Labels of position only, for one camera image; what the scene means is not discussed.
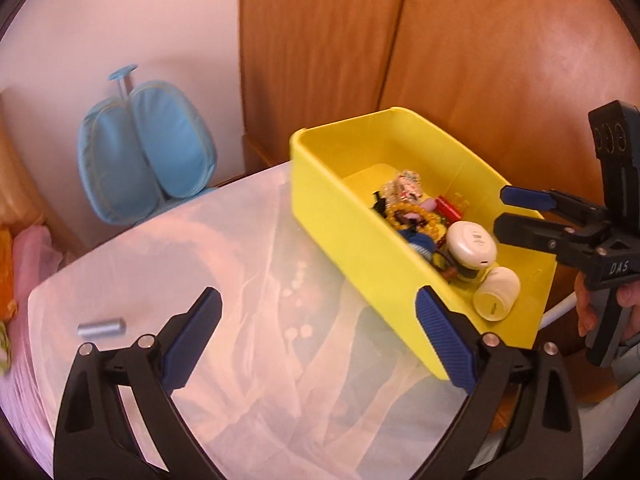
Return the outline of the person right hand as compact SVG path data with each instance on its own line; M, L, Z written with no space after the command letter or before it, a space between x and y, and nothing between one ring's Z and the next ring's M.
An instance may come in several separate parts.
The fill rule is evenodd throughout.
M576 292L576 311L578 315L579 336L586 336L597 325L597 315L590 304L590 293L585 286L585 275L578 273L576 276L574 291ZM638 281L622 286L617 292L617 301L630 311L627 325L622 339L626 341L636 336L640 330L640 285Z

